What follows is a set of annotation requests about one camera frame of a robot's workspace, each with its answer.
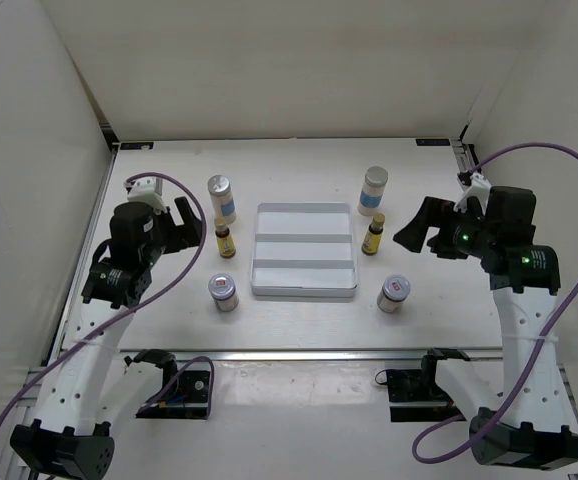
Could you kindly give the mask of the short spice jar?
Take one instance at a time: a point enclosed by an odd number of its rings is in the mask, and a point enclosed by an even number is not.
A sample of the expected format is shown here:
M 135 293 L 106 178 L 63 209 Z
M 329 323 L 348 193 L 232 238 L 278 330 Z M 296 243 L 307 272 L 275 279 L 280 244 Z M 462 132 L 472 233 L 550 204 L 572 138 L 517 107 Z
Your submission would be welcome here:
M 235 281 L 226 273 L 214 275 L 208 282 L 208 290 L 216 308 L 221 312 L 233 311 L 239 304 Z
M 411 292 L 409 280 L 402 275 L 388 276 L 377 297 L 377 306 L 385 313 L 394 313 L 405 302 Z

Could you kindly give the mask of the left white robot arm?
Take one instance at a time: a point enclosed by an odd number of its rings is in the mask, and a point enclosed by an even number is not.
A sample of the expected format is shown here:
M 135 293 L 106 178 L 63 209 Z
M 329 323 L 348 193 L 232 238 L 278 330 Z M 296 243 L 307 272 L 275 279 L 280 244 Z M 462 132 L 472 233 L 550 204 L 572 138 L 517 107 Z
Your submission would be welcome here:
M 56 381 L 28 425 L 14 428 L 10 445 L 32 470 L 66 479 L 101 479 L 109 470 L 120 426 L 147 403 L 167 400 L 179 386 L 175 357 L 143 350 L 108 393 L 102 391 L 116 348 L 152 282 L 162 256 L 200 252 L 206 221 L 195 200 L 178 197 L 173 220 L 157 194 L 116 206 L 109 238 L 92 255 L 82 290 L 74 344 L 48 371 Z

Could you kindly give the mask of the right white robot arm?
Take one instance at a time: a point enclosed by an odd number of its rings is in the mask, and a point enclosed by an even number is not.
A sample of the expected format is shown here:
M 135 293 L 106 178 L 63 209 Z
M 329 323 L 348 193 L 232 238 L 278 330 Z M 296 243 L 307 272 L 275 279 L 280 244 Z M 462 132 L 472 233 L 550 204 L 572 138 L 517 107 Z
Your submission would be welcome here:
M 556 310 L 558 257 L 533 241 L 536 197 L 493 187 L 463 205 L 426 197 L 393 240 L 443 259 L 474 257 L 489 277 L 503 349 L 503 393 L 477 374 L 468 355 L 434 348 L 423 357 L 418 387 L 429 399 L 448 395 L 469 423 L 469 450 L 481 465 L 541 471 L 578 462 L 578 431 L 544 327 Z

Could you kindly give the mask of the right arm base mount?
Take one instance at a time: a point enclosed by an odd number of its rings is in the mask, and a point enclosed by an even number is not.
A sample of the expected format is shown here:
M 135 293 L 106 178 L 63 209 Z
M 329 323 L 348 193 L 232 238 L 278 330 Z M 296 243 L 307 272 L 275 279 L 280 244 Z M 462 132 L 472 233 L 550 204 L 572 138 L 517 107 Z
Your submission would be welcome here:
M 462 350 L 432 348 L 418 368 L 388 368 L 375 374 L 374 383 L 387 388 L 392 423 L 441 422 L 454 416 L 465 420 L 455 402 L 436 383 L 437 364 L 445 360 L 471 361 Z

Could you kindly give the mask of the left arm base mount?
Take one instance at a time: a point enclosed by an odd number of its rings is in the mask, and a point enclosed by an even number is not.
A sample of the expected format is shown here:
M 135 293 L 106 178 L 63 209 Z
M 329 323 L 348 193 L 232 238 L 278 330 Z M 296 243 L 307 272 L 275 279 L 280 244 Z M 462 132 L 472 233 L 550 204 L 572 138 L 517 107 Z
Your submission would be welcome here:
M 161 390 L 140 407 L 137 419 L 208 420 L 212 409 L 215 364 L 206 356 L 197 356 L 182 366 L 173 353 L 145 349 L 125 356 L 127 367 L 151 364 L 162 373 Z

